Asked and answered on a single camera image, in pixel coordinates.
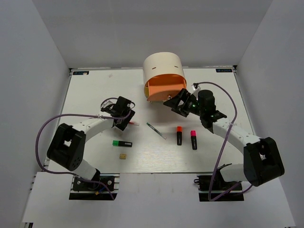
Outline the red gel pen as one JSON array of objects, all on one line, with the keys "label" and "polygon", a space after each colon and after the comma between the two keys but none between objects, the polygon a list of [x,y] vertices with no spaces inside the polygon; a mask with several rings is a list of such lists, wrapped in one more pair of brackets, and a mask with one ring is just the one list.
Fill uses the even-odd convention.
[{"label": "red gel pen", "polygon": [[129,124],[130,124],[130,125],[134,125],[134,126],[140,126],[140,124],[137,123],[137,122],[129,122]]}]

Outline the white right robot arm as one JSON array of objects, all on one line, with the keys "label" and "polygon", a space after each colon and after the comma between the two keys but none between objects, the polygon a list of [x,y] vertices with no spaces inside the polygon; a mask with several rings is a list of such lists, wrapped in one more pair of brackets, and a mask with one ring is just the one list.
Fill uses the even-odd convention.
[{"label": "white right robot arm", "polygon": [[164,105],[184,117],[190,113],[199,116],[204,128],[227,140],[242,153],[242,164],[217,168],[214,182],[219,189],[226,189],[232,181],[248,181],[257,187],[284,175],[285,168],[275,140],[260,138],[233,125],[216,109],[215,97],[210,90],[201,90],[195,95],[182,89]]}]

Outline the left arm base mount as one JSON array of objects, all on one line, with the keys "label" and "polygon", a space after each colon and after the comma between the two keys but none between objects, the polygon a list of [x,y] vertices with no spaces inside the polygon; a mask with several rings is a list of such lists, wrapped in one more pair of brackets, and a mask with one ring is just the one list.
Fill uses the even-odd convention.
[{"label": "left arm base mount", "polygon": [[120,174],[101,174],[102,184],[88,183],[79,177],[72,179],[69,200],[111,201],[118,194]]}]

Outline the green gel pen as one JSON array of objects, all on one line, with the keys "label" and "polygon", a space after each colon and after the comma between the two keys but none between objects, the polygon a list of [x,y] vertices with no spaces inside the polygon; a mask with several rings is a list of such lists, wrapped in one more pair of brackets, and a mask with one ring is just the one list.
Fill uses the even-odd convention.
[{"label": "green gel pen", "polygon": [[153,131],[155,131],[160,137],[162,137],[163,139],[167,139],[167,137],[165,137],[160,131],[158,131],[154,126],[152,126],[150,123],[146,123],[147,126],[149,126]]}]

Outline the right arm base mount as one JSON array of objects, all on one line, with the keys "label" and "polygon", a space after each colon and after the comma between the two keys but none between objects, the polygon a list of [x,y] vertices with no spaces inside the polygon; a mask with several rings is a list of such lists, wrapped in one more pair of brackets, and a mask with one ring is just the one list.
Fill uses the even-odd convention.
[{"label": "right arm base mount", "polygon": [[[193,181],[194,184],[197,185],[198,187],[200,202],[209,202],[208,193],[209,193],[210,180],[211,180],[211,175],[198,175]],[[223,179],[216,177],[212,186],[211,198],[213,199],[217,197],[224,191],[233,187],[235,184],[237,184],[237,182],[235,181],[225,182]],[[243,191],[242,185],[239,184],[229,193],[225,194],[216,201],[221,201],[221,202],[244,201],[244,196],[241,193],[242,191]]]}]

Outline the cream round drawer container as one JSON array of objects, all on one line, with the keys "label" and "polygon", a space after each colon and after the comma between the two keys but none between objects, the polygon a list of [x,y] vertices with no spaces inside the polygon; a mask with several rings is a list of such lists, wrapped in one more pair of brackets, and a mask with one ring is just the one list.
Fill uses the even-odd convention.
[{"label": "cream round drawer container", "polygon": [[148,56],[142,70],[143,91],[148,102],[167,101],[187,88],[181,60],[174,53],[158,52]]}]

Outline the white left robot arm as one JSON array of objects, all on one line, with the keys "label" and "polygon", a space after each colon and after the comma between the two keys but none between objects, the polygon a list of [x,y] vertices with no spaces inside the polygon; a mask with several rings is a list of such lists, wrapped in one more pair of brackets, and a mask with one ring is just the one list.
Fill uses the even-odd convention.
[{"label": "white left robot arm", "polygon": [[100,105],[97,115],[66,114],[86,119],[80,123],[68,125],[62,123],[57,128],[47,151],[47,157],[72,174],[84,180],[91,190],[100,185],[100,171],[84,158],[85,144],[96,135],[114,127],[123,131],[135,115],[135,103],[122,96],[107,98]]}]

